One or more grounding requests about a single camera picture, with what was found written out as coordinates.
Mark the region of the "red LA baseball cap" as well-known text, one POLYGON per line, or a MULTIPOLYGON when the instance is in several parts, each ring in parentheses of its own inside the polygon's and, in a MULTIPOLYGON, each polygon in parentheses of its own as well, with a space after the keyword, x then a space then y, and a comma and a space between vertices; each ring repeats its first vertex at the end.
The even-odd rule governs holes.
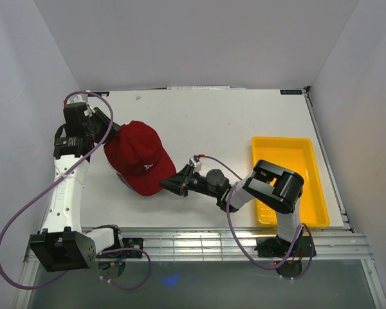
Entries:
POLYGON ((104 153, 115 172, 141 196, 160 192, 160 181, 176 174, 157 132, 141 121, 122 125, 114 138, 105 143, 104 153))

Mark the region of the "lavender LA baseball cap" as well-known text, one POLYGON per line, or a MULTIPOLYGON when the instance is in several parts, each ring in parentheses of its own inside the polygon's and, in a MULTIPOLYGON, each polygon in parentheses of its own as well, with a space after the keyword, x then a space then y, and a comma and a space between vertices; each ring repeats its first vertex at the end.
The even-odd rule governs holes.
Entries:
POLYGON ((125 180, 125 178, 120 174, 120 173, 117 173, 116 174, 118 179, 126 186, 128 187, 130 190, 132 190, 133 188, 130 186, 130 184, 125 180))

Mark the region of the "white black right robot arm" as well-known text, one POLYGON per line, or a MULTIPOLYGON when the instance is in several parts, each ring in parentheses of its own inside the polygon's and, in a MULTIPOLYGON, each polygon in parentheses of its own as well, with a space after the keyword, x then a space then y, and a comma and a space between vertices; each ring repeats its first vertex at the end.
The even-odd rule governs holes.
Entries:
POLYGON ((220 169, 211 169, 206 175, 199 173, 200 157, 175 175, 160 181, 160 185, 178 196, 186 197, 190 191, 216 199, 224 212, 235 213, 245 204, 257 200, 275 212, 279 251, 292 256, 301 248, 300 199, 304 179, 298 173, 259 160, 245 178, 232 183, 220 169))

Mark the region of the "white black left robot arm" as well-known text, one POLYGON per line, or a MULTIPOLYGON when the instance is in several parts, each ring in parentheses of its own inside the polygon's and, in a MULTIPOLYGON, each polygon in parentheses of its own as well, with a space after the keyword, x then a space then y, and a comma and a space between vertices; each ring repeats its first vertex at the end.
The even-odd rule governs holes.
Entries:
POLYGON ((30 248, 48 272, 92 268, 101 252, 113 258, 124 249, 116 225, 101 225, 84 233, 80 223, 88 154, 119 126, 83 100, 67 103, 63 114, 65 123, 55 133, 53 151, 57 185, 41 231, 29 239, 30 248))

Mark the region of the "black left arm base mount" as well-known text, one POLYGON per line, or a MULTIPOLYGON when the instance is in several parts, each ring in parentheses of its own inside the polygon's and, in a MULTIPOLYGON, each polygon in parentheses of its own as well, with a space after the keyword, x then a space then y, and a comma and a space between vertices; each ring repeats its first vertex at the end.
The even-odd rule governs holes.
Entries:
POLYGON ((101 258, 141 258, 143 249, 143 238, 120 238, 112 246, 104 249, 98 256, 101 258))

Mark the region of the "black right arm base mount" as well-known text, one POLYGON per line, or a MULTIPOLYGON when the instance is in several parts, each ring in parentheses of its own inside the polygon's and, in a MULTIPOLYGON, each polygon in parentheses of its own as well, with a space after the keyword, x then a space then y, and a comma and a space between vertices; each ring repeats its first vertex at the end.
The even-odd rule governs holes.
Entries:
MULTIPOLYGON (((256 239, 255 251, 260 258, 283 258, 290 248, 291 243, 279 239, 278 237, 259 237, 256 239)), ((312 249, 311 240, 308 236, 302 236, 293 246, 290 257, 309 257, 313 253, 313 257, 317 255, 316 249, 312 249)))

